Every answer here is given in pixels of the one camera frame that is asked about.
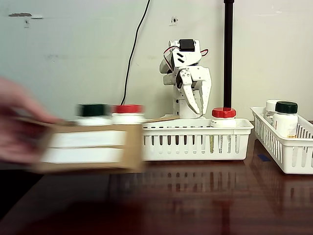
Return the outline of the person's bare hand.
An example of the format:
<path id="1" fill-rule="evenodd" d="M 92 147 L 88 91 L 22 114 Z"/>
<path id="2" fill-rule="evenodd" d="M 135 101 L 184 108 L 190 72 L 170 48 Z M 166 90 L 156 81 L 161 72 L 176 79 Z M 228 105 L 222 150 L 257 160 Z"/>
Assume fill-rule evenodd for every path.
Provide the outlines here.
<path id="1" fill-rule="evenodd" d="M 39 151 L 34 139 L 45 128 L 24 122 L 21 116 L 45 123 L 57 123 L 57 117 L 49 114 L 40 103 L 20 84 L 4 77 L 0 79 L 0 160 L 8 163 L 32 164 Z"/>

